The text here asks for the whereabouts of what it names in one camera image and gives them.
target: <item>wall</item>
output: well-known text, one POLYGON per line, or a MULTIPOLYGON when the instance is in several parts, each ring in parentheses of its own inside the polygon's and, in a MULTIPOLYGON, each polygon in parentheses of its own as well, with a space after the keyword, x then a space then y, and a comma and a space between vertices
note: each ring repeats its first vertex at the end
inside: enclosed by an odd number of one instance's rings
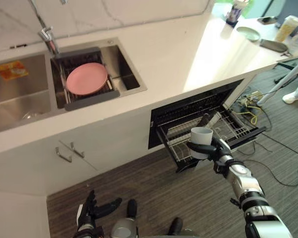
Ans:
MULTIPOLYGON (((57 37, 211 11, 214 0, 34 0, 57 37)), ((28 0, 0 0, 0 50, 40 41, 28 0)))
POLYGON ((0 191, 0 238, 49 238, 46 197, 0 191))
POLYGON ((285 4, 286 0, 274 0, 266 12, 265 16, 278 16, 285 4))

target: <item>metal pipe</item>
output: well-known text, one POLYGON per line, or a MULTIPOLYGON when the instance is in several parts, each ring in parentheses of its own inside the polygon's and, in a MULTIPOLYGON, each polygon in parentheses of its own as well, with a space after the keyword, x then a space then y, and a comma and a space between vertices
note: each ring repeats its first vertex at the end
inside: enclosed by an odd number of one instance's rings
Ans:
POLYGON ((31 8, 33 9, 33 11, 35 12, 36 17, 42 26, 42 30, 38 32, 38 35, 45 42, 49 51, 52 54, 57 55, 59 53, 59 49, 58 49, 57 43, 55 41, 55 37, 52 33, 52 26, 47 27, 46 23, 44 22, 44 20, 42 19, 42 17, 40 16, 40 14, 38 12, 38 9, 36 7, 34 0, 28 0, 28 2, 30 4, 31 8))
POLYGON ((274 95, 273 93, 278 91, 283 86, 283 84, 288 82, 297 74, 298 74, 298 65, 295 66, 283 79, 281 79, 279 83, 277 83, 276 86, 274 86, 266 95, 264 95, 264 97, 257 102, 257 105, 261 106, 262 104, 264 104, 269 98, 271 98, 274 95))

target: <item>metal handle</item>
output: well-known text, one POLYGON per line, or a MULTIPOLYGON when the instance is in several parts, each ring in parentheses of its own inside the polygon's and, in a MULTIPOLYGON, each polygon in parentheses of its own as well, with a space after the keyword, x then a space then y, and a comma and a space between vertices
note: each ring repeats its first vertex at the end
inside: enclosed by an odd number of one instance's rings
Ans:
POLYGON ((74 142, 71 142, 71 150, 72 150, 75 154, 77 154, 78 156, 80 156, 81 158, 84 158, 84 157, 85 157, 85 155, 84 155, 84 151, 79 152, 79 151, 77 151, 77 150, 74 148, 74 142))
POLYGON ((61 155, 61 154, 60 154, 60 151, 59 151, 59 147, 56 147, 56 148, 55 148, 55 152, 56 152, 56 154, 57 154, 60 158, 66 160, 66 161, 69 162, 69 163, 72 162, 72 156, 65 157, 65 156, 61 155))

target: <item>double sink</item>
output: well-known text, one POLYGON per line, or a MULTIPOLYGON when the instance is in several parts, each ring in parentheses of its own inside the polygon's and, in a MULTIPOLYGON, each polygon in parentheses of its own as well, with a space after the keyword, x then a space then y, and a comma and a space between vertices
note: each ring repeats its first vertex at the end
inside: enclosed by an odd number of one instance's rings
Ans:
MULTIPOLYGON (((84 52, 86 49, 95 48, 101 51, 106 70, 110 75, 109 81, 113 90, 117 92, 116 97, 128 96, 146 90, 117 38, 75 45, 60 50, 62 54, 70 53, 69 55, 71 55, 71 52, 77 54, 80 51, 84 52)), ((0 76, 0 131, 67 112, 66 109, 69 107, 65 99, 67 91, 62 86, 60 65, 54 59, 55 57, 47 51, 0 63, 18 60, 28 72, 26 76, 11 80, 4 80, 0 76)), ((81 103, 76 108, 102 101, 105 100, 89 99, 89 104, 81 103)))

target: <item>white countertop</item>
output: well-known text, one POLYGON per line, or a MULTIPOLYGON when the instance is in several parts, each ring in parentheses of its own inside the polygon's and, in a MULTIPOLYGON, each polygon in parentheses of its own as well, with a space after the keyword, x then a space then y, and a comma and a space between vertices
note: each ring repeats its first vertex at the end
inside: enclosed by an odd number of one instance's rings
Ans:
MULTIPOLYGON (((112 37, 119 38, 148 89, 0 132, 0 152, 132 110, 150 110, 287 59, 249 42, 208 13, 96 32, 57 43, 62 48, 112 37)), ((0 61, 44 50, 44 44, 37 44, 1 52, 0 61)))

